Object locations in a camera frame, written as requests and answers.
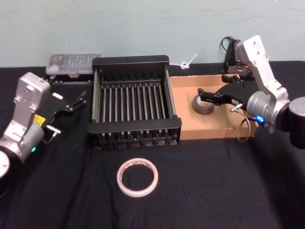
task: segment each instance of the cardboard tray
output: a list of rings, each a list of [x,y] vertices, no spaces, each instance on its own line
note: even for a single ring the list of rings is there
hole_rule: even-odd
[[[208,115],[196,113],[191,105],[199,87],[207,92],[216,92],[224,86],[221,75],[172,76],[170,79],[176,113],[182,119],[180,140],[237,137],[239,125],[244,118],[230,112],[232,105],[215,106],[214,112]],[[253,137],[258,124],[251,121],[250,124],[250,136]],[[240,137],[247,137],[248,131],[247,123],[244,122]]]

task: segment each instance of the black table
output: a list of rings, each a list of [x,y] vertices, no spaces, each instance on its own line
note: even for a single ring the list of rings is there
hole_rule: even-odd
[[[275,77],[290,99],[305,95],[305,62],[272,62]],[[220,64],[171,67],[171,75],[219,73]],[[0,133],[14,109],[19,77],[45,76],[45,68],[0,69]],[[88,83],[53,85],[68,101]],[[181,141],[178,146],[92,150],[86,144],[90,102],[71,118],[54,124],[62,134],[39,145],[22,175],[0,200],[3,228],[305,228],[305,156],[289,134],[260,129],[247,143],[236,139]],[[151,160],[157,188],[143,198],[124,195],[116,183],[128,159]],[[125,175],[131,187],[144,187],[152,175],[137,168]]]

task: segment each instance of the black cable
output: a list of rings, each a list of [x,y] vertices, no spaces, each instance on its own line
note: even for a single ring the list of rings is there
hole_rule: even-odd
[[[233,41],[235,41],[235,39],[234,39],[233,37],[231,37],[231,36],[226,36],[226,37],[224,37],[224,38],[221,40],[220,46],[221,46],[226,52],[228,52],[228,50],[227,50],[226,48],[224,48],[224,41],[225,41],[225,40],[230,40],[231,42],[233,42]]]

